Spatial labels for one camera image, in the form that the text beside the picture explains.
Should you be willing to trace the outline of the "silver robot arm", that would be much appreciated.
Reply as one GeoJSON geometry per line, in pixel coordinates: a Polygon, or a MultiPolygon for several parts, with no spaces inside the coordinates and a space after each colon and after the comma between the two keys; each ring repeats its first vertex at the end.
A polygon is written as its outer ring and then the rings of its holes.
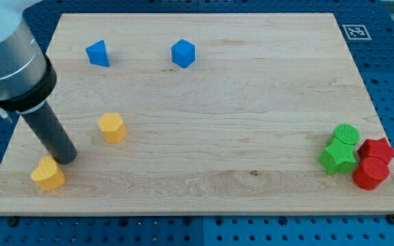
{"type": "Polygon", "coordinates": [[[56,73],[23,18],[40,0],[0,0],[0,118],[10,111],[31,113],[44,104],[56,73]]]}

